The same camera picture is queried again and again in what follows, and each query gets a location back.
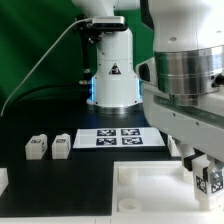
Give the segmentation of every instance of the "black tabletop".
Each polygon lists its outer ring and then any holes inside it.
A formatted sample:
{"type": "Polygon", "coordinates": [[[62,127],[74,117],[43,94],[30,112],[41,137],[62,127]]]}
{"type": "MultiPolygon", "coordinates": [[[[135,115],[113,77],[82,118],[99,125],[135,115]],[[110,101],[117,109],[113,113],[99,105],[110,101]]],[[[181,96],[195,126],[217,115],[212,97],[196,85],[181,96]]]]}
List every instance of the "black tabletop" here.
{"type": "Polygon", "coordinates": [[[25,144],[46,134],[49,148],[58,134],[77,129],[148,127],[143,112],[105,115],[77,100],[33,100],[12,107],[0,119],[0,167],[9,185],[0,197],[0,217],[111,215],[115,161],[172,160],[167,147],[72,149],[68,160],[25,159],[25,144]]]}

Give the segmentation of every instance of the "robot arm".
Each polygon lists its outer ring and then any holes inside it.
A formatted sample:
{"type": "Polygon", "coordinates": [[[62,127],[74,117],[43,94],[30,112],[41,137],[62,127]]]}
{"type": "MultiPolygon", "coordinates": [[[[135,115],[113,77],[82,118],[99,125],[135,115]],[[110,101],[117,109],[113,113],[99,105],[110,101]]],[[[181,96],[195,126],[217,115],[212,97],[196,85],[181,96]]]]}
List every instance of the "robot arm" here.
{"type": "Polygon", "coordinates": [[[88,17],[114,16],[114,10],[137,9],[138,0],[72,0],[88,17]]]}
{"type": "Polygon", "coordinates": [[[178,139],[201,208],[223,206],[224,2],[141,0],[141,6],[155,30],[154,58],[137,67],[145,117],[178,139]],[[205,155],[196,158],[193,148],[205,155]]]}

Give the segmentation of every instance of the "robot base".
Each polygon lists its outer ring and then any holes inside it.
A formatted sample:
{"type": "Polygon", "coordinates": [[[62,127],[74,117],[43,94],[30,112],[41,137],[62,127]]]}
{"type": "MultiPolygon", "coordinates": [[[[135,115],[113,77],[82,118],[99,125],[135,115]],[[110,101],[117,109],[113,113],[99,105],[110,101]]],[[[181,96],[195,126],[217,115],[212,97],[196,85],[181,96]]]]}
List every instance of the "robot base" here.
{"type": "Polygon", "coordinates": [[[103,114],[127,114],[143,110],[142,102],[139,102],[129,107],[101,107],[98,105],[89,104],[88,101],[87,105],[89,110],[103,114]]]}

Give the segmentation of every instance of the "small white block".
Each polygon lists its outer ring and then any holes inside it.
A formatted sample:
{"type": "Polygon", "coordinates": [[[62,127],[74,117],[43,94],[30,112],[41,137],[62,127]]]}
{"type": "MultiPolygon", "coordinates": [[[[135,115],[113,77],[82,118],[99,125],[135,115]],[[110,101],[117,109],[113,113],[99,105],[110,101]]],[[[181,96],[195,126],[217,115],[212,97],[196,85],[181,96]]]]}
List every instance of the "small white block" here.
{"type": "Polygon", "coordinates": [[[0,169],[0,196],[9,184],[8,173],[6,168],[0,169]]]}
{"type": "Polygon", "coordinates": [[[57,135],[52,144],[53,159],[67,159],[71,149],[71,138],[68,134],[57,135]]]}
{"type": "Polygon", "coordinates": [[[47,136],[33,136],[25,146],[27,160],[40,160],[47,150],[47,136]]]}

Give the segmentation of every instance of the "white cube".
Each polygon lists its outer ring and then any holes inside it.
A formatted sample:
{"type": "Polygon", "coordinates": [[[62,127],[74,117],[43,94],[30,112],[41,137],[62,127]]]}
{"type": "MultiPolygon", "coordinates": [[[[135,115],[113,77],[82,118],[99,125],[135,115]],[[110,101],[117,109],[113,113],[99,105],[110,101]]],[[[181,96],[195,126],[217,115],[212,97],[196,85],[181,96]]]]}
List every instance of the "white cube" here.
{"type": "Polygon", "coordinates": [[[52,144],[53,159],[67,159],[71,149],[71,138],[68,134],[57,135],[52,144]]]}
{"type": "Polygon", "coordinates": [[[47,150],[47,136],[33,136],[25,146],[27,160],[41,160],[47,150]]]}

